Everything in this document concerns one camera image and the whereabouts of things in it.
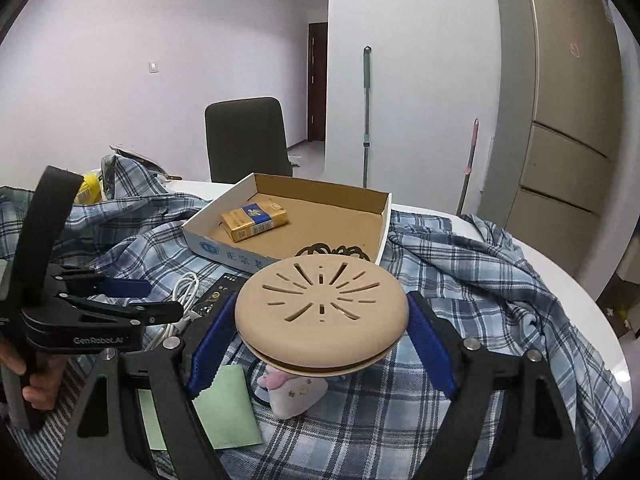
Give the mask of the person's left hand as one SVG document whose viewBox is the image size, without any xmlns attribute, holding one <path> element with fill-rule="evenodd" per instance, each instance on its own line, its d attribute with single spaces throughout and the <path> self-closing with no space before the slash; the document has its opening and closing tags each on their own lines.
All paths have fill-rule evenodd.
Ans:
<svg viewBox="0 0 640 480">
<path fill-rule="evenodd" d="M 1 339 L 1 363 L 18 376 L 26 373 L 24 360 L 4 338 Z M 30 375 L 28 385 L 22 389 L 24 400 L 36 410 L 52 411 L 67 363 L 66 356 L 51 356 L 39 372 Z"/>
</svg>

